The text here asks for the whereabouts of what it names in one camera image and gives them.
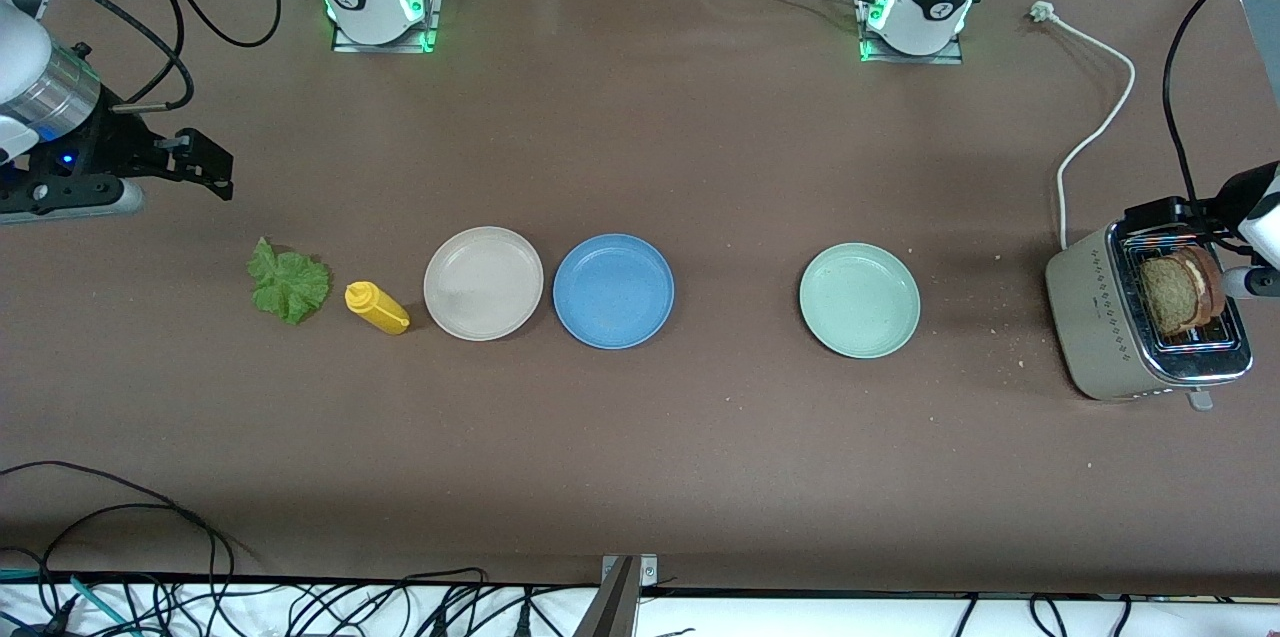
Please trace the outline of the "green lettuce leaf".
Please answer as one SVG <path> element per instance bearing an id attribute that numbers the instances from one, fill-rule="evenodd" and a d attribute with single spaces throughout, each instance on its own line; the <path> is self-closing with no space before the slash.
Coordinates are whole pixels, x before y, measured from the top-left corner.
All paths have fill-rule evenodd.
<path id="1" fill-rule="evenodd" d="M 278 251 L 265 237 L 256 242 L 246 269 L 255 308 L 293 326 L 320 310 L 332 290 L 328 265 L 297 251 Z"/>

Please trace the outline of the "brown bread slice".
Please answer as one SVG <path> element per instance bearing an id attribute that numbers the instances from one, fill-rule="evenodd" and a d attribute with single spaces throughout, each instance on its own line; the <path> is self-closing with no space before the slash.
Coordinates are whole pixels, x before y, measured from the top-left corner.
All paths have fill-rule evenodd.
<path id="1" fill-rule="evenodd" d="M 1198 274 L 1201 295 L 1198 298 L 1196 324 L 1210 324 L 1219 318 L 1226 306 L 1226 292 L 1222 281 L 1222 269 L 1216 255 L 1202 246 L 1189 246 L 1190 263 Z"/>
<path id="2" fill-rule="evenodd" d="M 1201 265 L 1188 249 L 1147 260 L 1140 263 L 1139 278 L 1160 335 L 1176 336 L 1212 321 Z"/>

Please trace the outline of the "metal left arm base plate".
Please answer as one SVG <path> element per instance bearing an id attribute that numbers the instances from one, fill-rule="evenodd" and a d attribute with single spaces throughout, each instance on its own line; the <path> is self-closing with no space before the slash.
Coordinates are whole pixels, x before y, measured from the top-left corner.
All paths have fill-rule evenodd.
<path id="1" fill-rule="evenodd" d="M 860 3 L 855 8 L 859 26 L 859 52 L 863 61 L 884 61 L 896 64 L 928 64 L 928 67 L 960 67 L 963 63 L 963 49 L 959 41 L 959 29 L 964 27 L 964 19 L 957 23 L 956 31 L 948 43 L 929 55 L 913 55 L 900 52 L 893 49 L 884 36 L 876 28 L 881 26 L 884 17 L 892 12 L 899 0 L 869 0 Z"/>

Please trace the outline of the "blue round plate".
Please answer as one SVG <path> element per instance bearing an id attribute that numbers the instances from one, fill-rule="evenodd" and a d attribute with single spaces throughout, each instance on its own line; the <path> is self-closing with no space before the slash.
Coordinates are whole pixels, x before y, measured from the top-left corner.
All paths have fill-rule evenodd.
<path id="1" fill-rule="evenodd" d="M 581 344 L 623 350 L 655 336 L 675 308 L 675 272 L 659 249 L 630 233 L 580 242 L 558 265 L 552 304 Z"/>

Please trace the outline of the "beige round plate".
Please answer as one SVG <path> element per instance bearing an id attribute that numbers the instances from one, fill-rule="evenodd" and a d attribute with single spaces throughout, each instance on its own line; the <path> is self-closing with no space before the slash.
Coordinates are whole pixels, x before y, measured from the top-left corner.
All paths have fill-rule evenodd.
<path id="1" fill-rule="evenodd" d="M 428 313 L 451 336 L 492 342 L 516 333 L 545 287 L 530 240 L 503 226 L 475 226 L 444 240 L 425 269 Z"/>

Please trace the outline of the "aluminium bracket post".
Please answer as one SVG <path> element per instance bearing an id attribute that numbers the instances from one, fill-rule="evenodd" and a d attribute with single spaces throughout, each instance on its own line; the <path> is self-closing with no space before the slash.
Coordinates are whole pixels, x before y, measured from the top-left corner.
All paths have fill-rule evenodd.
<path id="1" fill-rule="evenodd" d="M 602 583 L 573 632 L 573 637 L 635 637 L 641 590 L 655 586 L 658 556 L 605 555 Z"/>

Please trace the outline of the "silver beige toaster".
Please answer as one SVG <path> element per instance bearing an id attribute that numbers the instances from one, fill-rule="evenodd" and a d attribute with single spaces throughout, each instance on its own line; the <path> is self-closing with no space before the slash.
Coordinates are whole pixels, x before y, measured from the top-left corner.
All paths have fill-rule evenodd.
<path id="1" fill-rule="evenodd" d="M 1123 235 L 1111 223 L 1055 255 L 1044 280 L 1071 381 L 1085 397 L 1126 403 L 1187 391 L 1211 409 L 1211 388 L 1235 382 L 1254 365 L 1234 301 L 1178 335 L 1161 333 L 1140 280 L 1143 263 L 1193 248 L 1187 228 Z"/>

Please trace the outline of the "mint green round plate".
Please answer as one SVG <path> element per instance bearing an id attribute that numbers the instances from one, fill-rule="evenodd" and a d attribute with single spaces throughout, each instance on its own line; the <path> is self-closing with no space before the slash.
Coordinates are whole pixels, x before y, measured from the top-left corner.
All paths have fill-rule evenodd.
<path id="1" fill-rule="evenodd" d="M 815 255 L 800 278 L 797 303 L 812 335 L 854 359 L 896 353 L 922 317 L 922 295 L 910 269 L 865 242 L 844 242 Z"/>

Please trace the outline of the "yellow mustard squeeze bottle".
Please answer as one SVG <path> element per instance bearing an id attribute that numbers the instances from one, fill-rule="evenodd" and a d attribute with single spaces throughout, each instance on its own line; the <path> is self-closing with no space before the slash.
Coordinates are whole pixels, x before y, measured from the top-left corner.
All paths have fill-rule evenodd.
<path id="1" fill-rule="evenodd" d="M 410 327 L 410 315 L 388 292 L 374 281 L 348 283 L 344 290 L 347 308 L 388 335 L 401 335 Z"/>

